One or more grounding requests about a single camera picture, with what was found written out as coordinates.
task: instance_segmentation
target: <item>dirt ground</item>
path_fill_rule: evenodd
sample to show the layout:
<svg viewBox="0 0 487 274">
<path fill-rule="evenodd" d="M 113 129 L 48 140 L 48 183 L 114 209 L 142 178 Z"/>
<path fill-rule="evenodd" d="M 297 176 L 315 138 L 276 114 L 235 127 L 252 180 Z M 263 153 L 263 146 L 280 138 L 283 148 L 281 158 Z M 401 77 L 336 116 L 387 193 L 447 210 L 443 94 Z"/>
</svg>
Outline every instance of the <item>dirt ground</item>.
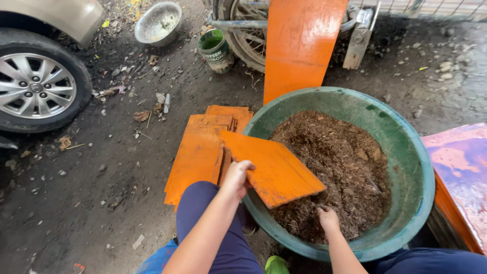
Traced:
<svg viewBox="0 0 487 274">
<path fill-rule="evenodd" d="M 29 269 L 39 274 L 72 273 L 75 263 L 86 266 L 86 274 L 133 273 L 175 232 L 173 207 L 163 204 L 164 186 L 189 115 L 202 114 L 211 104 L 249 106 L 252 111 L 262 106 L 263 75 L 254 72 L 255 80 L 261 78 L 254 90 L 246 74 L 249 69 L 241 61 L 229 73 L 217 75 L 191 51 L 198 37 L 192 35 L 200 32 L 207 15 L 201 1 L 179 1 L 185 17 L 181 39 L 159 49 L 138 43 L 134 24 L 122 23 L 129 13 L 125 1 L 100 2 L 106 18 L 121 25 L 101 30 L 101 44 L 96 41 L 96 46 L 76 50 L 92 75 L 94 89 L 115 85 L 124 73 L 112 78 L 112 72 L 140 65 L 139 54 L 161 56 L 157 64 L 161 70 L 125 83 L 134 88 L 133 97 L 129 92 L 115 95 L 106 104 L 93 98 L 73 123 L 59 131 L 4 134 L 20 144 L 18 151 L 0 151 L 0 265 L 5 273 Z M 149 7 L 137 8 L 143 12 Z M 454 34 L 447 37 L 441 28 Z M 422 135 L 482 122 L 487 120 L 485 33 L 485 24 L 380 20 L 361 68 L 347 71 L 333 63 L 323 85 L 386 101 Z M 435 73 L 439 64 L 452 61 L 454 70 L 460 55 L 465 61 L 458 59 L 458 70 L 450 72 L 452 79 L 438 82 L 443 74 Z M 134 75 L 150 69 L 143 67 Z M 175 78 L 178 70 L 183 73 Z M 171 110 L 166 121 L 151 119 L 146 128 L 132 116 L 152 108 L 155 92 L 171 94 Z M 152 139 L 135 139 L 136 127 Z M 69 136 L 73 145 L 93 146 L 61 152 L 56 141 L 62 136 Z M 25 150 L 33 153 L 20 158 Z M 14 171 L 4 167 L 10 159 L 18 162 Z M 102 164 L 107 169 L 100 174 Z M 61 176 L 61 170 L 67 174 Z M 110 210 L 107 206 L 114 203 L 118 206 Z M 134 250 L 132 244 L 141 234 L 146 238 Z M 262 230 L 249 242 L 261 264 L 269 255 L 283 252 L 292 273 L 312 266 L 330 273 L 328 265 L 293 255 Z"/>
</svg>

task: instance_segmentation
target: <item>orange wooden plank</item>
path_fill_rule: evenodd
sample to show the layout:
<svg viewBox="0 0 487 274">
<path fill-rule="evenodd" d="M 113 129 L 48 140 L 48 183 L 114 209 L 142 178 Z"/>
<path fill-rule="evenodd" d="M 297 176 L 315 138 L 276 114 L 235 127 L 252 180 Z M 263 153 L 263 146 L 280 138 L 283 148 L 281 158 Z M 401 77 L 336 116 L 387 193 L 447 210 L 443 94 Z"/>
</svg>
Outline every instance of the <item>orange wooden plank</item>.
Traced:
<svg viewBox="0 0 487 274">
<path fill-rule="evenodd" d="M 254 116 L 254 112 L 249 111 L 248 107 L 229 107 L 229 106 L 219 106 L 212 105 L 206 108 L 206 114 L 213 115 L 232 115 L 234 119 L 237 120 L 237 128 L 235 132 L 244 132 L 245 126 Z"/>
<path fill-rule="evenodd" d="M 227 130 L 232 121 L 231 115 L 191 115 L 189 117 L 164 189 L 165 204 L 177 205 L 186 187 L 196 181 L 217 183 L 223 158 L 223 146 L 215 134 L 215 129 Z"/>
<path fill-rule="evenodd" d="M 326 189 L 284 145 L 229 131 L 218 136 L 237 160 L 251 160 L 256 166 L 247 179 L 264 204 L 274 208 Z"/>
<path fill-rule="evenodd" d="M 337 40 L 347 0 L 272 0 L 269 6 L 264 104 L 319 87 Z"/>
</svg>

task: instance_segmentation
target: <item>metal bowl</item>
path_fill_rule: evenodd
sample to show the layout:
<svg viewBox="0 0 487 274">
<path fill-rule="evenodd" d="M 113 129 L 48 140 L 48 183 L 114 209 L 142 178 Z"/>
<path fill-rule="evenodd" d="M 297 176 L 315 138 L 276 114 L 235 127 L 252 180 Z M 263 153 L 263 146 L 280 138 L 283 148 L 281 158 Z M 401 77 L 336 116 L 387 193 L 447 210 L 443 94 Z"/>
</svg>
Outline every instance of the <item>metal bowl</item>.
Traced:
<svg viewBox="0 0 487 274">
<path fill-rule="evenodd" d="M 181 29 L 181 7 L 173 2 L 160 2 L 152 6 L 135 24 L 137 41 L 162 47 L 176 39 Z"/>
</svg>

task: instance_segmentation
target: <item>knee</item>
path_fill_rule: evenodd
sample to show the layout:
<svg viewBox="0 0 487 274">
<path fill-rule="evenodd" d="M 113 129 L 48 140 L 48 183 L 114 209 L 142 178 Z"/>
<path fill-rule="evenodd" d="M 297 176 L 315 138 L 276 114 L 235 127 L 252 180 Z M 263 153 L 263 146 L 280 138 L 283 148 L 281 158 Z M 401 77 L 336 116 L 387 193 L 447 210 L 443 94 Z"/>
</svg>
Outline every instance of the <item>knee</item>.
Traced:
<svg viewBox="0 0 487 274">
<path fill-rule="evenodd" d="M 211 197 L 213 198 L 220 187 L 208 182 L 208 181 L 198 181 L 190 184 L 183 192 L 181 200 L 189 198 L 194 199 L 195 197 Z"/>
</svg>

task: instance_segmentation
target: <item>stack of orange boards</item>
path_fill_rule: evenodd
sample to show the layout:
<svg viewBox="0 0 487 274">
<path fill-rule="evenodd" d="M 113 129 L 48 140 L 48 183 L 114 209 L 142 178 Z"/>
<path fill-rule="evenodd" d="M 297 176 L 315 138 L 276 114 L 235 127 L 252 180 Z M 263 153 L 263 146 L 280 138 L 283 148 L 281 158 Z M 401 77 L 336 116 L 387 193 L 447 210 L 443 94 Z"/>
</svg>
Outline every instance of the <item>stack of orange boards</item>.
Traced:
<svg viewBox="0 0 487 274">
<path fill-rule="evenodd" d="M 253 112 L 248 107 L 208 106 L 206 114 L 189 117 L 164 192 L 165 204 L 177 205 L 186 187 L 197 181 L 217 184 L 230 165 L 215 130 L 243 132 Z"/>
<path fill-rule="evenodd" d="M 247 179 L 269 209 L 326 189 L 284 145 L 229 131 L 218 135 L 234 160 L 248 159 L 257 167 L 247 171 Z"/>
</svg>

